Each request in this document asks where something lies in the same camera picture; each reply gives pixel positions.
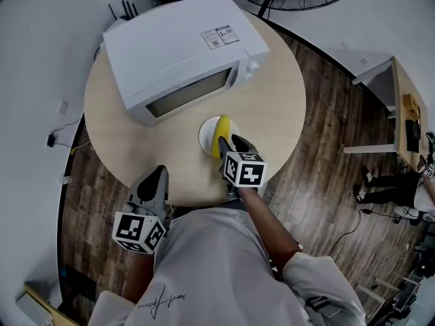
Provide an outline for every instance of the wooden floor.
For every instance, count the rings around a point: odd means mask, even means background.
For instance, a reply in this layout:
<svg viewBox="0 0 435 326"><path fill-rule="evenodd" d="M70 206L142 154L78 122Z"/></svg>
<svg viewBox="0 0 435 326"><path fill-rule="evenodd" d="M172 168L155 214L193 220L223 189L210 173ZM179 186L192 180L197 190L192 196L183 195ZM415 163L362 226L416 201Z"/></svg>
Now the wooden floor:
<svg viewBox="0 0 435 326"><path fill-rule="evenodd" d="M351 79L310 49L281 35L295 54L307 91L302 135L283 168L262 190L263 198L295 239L311 255L328 255L333 244L358 223L352 185L362 182L361 166L375 174L399 170L393 154L346 155L347 145L393 141L393 122L379 102L351 85ZM83 131L81 143L88 141ZM122 294L133 256L111 240L114 213L127 189L98 159L91 144L76 152L74 182L68 186L62 225L62 265L73 266L97 282L98 292ZM392 215L392 205L367 206ZM374 277L393 285L400 282L413 259L412 248L423 225L362 214L361 224L336 246L332 257L350 281L372 286ZM377 293L386 290L377 288ZM370 314L376 306L361 295ZM93 303L78 297L72 317L86 324Z"/></svg>

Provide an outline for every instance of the microwave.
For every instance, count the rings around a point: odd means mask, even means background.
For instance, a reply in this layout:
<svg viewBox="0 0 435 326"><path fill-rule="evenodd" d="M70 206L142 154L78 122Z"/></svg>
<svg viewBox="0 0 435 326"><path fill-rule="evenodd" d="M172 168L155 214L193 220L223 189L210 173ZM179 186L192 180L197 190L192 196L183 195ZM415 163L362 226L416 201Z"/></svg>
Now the microwave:
<svg viewBox="0 0 435 326"><path fill-rule="evenodd" d="M122 102L146 126L248 81L269 52L232 0L156 7L104 42Z"/></svg>

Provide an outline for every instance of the microwave window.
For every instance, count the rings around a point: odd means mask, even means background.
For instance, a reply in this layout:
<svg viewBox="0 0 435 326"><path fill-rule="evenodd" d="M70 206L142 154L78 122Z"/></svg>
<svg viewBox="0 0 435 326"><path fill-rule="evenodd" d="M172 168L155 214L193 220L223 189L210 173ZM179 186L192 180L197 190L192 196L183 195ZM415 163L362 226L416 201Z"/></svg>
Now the microwave window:
<svg viewBox="0 0 435 326"><path fill-rule="evenodd" d="M146 105L154 117L160 117L184 104L225 86L231 68L204 77Z"/></svg>

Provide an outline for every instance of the round table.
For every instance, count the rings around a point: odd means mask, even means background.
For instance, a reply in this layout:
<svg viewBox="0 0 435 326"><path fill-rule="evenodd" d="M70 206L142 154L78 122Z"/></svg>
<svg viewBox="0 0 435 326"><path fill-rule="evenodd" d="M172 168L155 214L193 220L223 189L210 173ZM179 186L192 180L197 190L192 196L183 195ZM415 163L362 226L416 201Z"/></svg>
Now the round table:
<svg viewBox="0 0 435 326"><path fill-rule="evenodd" d="M198 142L203 122L217 115L228 115L241 136L257 147L268 162L266 180L290 157L305 118L302 73L284 40L259 18L246 15L271 50L254 77L152 127L127 114L107 52L98 55L86 84L86 128L98 157L125 186L148 168L164 164L169 172L169 204L225 201L221 162L208 156Z"/></svg>

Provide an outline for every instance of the forearm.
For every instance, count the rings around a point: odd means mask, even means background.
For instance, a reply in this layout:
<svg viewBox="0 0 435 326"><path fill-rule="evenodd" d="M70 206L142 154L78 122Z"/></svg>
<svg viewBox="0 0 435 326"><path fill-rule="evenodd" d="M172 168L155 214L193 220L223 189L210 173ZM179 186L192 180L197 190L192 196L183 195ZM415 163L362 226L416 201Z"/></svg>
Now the forearm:
<svg viewBox="0 0 435 326"><path fill-rule="evenodd" d="M135 254L122 297L136 304L148 288L153 275L154 255Z"/></svg>
<svg viewBox="0 0 435 326"><path fill-rule="evenodd" d="M277 265L278 271L282 272L289 259L295 253L300 252L298 243L272 214L255 190L239 188L238 191L269 257Z"/></svg>
<svg viewBox="0 0 435 326"><path fill-rule="evenodd" d="M435 189L434 189L434 186L432 186L432 183L430 182L430 178L427 175L423 175L423 180L424 180L424 187L426 187L426 190L429 193L430 199L435 204Z"/></svg>

